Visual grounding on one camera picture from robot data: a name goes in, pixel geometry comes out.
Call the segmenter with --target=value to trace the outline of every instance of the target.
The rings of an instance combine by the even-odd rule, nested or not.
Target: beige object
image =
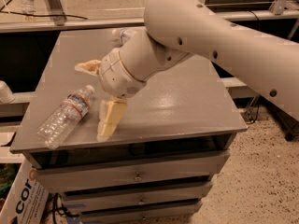
[[[127,101],[112,97],[109,101],[100,104],[100,122],[98,125],[98,138],[110,137],[116,130],[124,112],[127,109]]]
[[[99,60],[90,60],[86,63],[79,63],[75,66],[75,70],[83,73],[87,73],[92,76],[99,76],[99,67],[101,61]]]
[[[0,104],[12,102],[15,96],[6,82],[0,80]]]
[[[22,17],[22,20],[23,20],[23,21],[36,21],[36,17],[34,17],[34,16],[30,16],[30,15],[28,15],[28,16],[23,16],[23,17]]]

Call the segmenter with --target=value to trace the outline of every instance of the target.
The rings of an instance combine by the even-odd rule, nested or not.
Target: plastic water bottle
[[[37,136],[50,149],[57,148],[87,114],[93,103],[93,86],[68,95],[58,108],[38,127]]]

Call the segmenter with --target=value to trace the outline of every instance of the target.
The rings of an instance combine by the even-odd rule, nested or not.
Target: cardboard box
[[[38,224],[49,193],[35,179],[36,169],[24,159],[0,213],[1,224]]]

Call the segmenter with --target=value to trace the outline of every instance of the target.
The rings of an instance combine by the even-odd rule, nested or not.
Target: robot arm
[[[149,0],[146,31],[112,50],[103,88],[130,98],[157,72],[198,54],[299,120],[299,45],[219,18],[198,0]]]

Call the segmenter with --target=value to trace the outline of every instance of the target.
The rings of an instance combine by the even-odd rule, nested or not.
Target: bottle label
[[[64,100],[64,104],[72,106],[83,118],[89,109],[88,102],[79,94],[72,93]]]

